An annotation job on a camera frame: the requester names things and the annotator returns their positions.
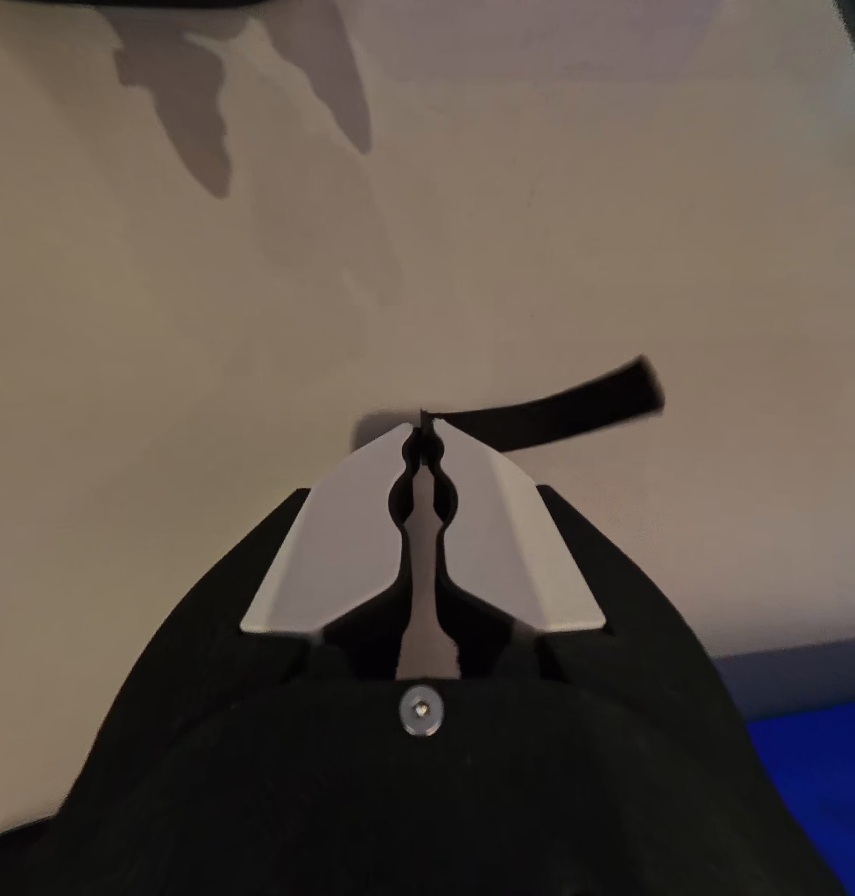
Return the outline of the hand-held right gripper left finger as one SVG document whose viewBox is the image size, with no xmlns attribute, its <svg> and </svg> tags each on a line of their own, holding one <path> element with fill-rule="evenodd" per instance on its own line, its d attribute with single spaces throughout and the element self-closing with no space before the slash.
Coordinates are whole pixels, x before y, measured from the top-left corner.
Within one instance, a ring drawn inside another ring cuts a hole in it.
<svg viewBox="0 0 855 896">
<path fill-rule="evenodd" d="M 393 680 L 411 621 L 420 430 L 402 423 L 307 493 L 242 617 L 245 634 L 340 650 L 354 675 Z"/>
</svg>

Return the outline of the black hook-and-loop tie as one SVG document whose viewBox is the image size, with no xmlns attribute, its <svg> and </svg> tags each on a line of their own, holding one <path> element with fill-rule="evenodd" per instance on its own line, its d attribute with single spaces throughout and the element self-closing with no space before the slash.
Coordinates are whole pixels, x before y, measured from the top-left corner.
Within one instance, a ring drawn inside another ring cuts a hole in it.
<svg viewBox="0 0 855 896">
<path fill-rule="evenodd" d="M 644 357 L 555 394 L 512 405 L 420 413 L 424 444 L 439 438 L 439 423 L 501 454 L 531 449 L 662 413 L 665 393 Z"/>
</svg>

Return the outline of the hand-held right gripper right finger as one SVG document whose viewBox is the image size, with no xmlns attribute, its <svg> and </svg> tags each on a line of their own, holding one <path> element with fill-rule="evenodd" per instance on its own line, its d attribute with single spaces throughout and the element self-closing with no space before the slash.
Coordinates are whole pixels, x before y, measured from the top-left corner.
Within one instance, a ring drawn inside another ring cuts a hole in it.
<svg viewBox="0 0 855 896">
<path fill-rule="evenodd" d="M 425 432 L 441 522 L 435 605 L 462 678 L 488 678 L 512 642 L 601 632 L 606 618 L 539 485 L 444 420 Z"/>
</svg>

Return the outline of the blue plastic bin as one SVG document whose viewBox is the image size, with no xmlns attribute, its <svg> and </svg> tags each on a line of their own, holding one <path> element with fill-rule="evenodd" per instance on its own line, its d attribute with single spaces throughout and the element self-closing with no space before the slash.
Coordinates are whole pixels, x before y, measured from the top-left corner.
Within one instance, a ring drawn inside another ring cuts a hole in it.
<svg viewBox="0 0 855 896">
<path fill-rule="evenodd" d="M 713 662 L 786 806 L 855 894 L 855 639 Z"/>
</svg>

